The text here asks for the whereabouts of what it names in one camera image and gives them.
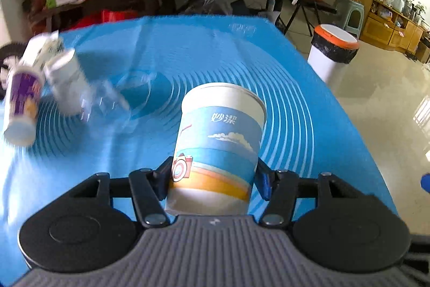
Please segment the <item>blue white paper cup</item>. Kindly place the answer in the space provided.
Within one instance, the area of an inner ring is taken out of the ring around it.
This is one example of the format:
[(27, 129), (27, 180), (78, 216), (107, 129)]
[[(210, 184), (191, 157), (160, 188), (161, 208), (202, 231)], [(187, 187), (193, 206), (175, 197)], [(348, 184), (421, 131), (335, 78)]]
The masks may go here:
[(202, 84), (181, 103), (166, 211), (172, 215), (244, 215), (248, 211), (267, 119), (252, 91)]

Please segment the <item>clear plastic cup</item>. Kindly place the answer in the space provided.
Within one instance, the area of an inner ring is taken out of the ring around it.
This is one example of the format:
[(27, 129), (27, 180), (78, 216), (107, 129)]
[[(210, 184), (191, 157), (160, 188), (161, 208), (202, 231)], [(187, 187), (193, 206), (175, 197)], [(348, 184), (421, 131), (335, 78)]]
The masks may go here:
[(93, 82), (80, 96), (80, 119), (94, 129), (124, 127), (130, 106), (110, 81)]

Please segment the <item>purple white paper cup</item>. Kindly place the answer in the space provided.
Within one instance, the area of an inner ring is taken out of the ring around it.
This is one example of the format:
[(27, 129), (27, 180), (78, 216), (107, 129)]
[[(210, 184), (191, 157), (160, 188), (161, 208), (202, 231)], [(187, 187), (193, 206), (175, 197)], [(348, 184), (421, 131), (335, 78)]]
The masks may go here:
[(13, 146), (29, 147), (37, 132), (44, 76), (31, 66), (13, 68), (7, 78), (3, 137)]

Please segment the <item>white patterned paper cup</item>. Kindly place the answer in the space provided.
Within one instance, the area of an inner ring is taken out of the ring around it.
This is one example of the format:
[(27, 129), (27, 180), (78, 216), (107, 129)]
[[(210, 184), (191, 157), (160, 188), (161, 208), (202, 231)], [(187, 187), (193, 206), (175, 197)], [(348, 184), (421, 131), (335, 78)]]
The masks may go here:
[(47, 61), (62, 51), (64, 51), (64, 44), (58, 31), (40, 33), (30, 39), (19, 64), (42, 71)]

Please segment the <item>blue silicone table mat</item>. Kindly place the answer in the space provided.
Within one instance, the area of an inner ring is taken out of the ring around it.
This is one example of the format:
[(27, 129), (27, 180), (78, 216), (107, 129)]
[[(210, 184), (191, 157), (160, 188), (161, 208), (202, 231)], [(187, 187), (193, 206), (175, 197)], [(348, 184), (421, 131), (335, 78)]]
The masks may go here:
[(259, 158), (310, 178), (332, 172), (394, 208), (386, 182), (332, 91), (294, 45), (258, 17), (143, 17), (60, 34), (91, 87), (110, 84), (128, 103), (66, 116), (42, 89), (35, 140), (1, 142), (1, 285), (27, 272), (18, 246), (24, 221), (95, 173), (113, 178), (156, 168), (176, 153), (193, 121), (207, 117), (209, 141), (251, 147), (225, 93), (259, 99)]

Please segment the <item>white orange trash bin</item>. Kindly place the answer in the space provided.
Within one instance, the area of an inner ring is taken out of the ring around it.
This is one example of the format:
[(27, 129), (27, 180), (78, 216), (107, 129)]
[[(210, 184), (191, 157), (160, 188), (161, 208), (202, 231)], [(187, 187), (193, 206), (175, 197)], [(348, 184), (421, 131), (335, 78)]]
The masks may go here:
[(359, 41), (332, 24), (315, 27), (307, 63), (331, 89), (343, 79), (359, 50)]

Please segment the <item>red bag under table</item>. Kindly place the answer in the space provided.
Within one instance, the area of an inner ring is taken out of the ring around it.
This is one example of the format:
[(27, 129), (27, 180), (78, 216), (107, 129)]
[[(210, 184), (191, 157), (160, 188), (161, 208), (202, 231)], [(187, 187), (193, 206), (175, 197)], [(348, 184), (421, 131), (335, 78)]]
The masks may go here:
[(136, 18), (138, 18), (138, 12), (135, 10), (114, 11), (109, 9), (102, 9), (99, 11), (92, 12), (89, 15), (84, 15), (81, 19), (72, 23), (68, 27), (68, 29), (81, 29), (102, 23), (116, 23)]

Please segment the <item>pale green plastic stool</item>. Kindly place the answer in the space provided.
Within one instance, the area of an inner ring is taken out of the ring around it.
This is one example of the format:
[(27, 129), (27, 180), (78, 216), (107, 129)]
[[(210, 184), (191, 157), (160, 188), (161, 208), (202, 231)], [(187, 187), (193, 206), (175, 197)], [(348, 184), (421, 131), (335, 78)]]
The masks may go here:
[(353, 0), (335, 0), (334, 6), (337, 13), (333, 24), (359, 38), (364, 22), (364, 6)]

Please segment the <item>dark wooden side table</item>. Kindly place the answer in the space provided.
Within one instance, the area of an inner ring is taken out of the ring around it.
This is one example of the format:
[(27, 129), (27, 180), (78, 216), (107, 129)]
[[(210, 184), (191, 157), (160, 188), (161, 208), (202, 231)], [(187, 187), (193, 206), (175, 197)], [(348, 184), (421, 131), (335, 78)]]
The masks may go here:
[(80, 20), (90, 24), (102, 19), (102, 12), (135, 12), (138, 17), (171, 14), (176, 11), (174, 0), (86, 0), (70, 3), (54, 9), (43, 9), (28, 16), (29, 25), (42, 30), (65, 31), (73, 28)]

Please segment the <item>wooden tv cabinet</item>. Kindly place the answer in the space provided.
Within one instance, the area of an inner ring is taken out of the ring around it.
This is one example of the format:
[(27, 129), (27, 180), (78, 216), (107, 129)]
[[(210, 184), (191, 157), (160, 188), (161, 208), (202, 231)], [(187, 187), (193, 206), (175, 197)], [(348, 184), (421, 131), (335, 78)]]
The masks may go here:
[(424, 29), (401, 12), (378, 0), (359, 0), (364, 24), (359, 39), (380, 49), (415, 55)]

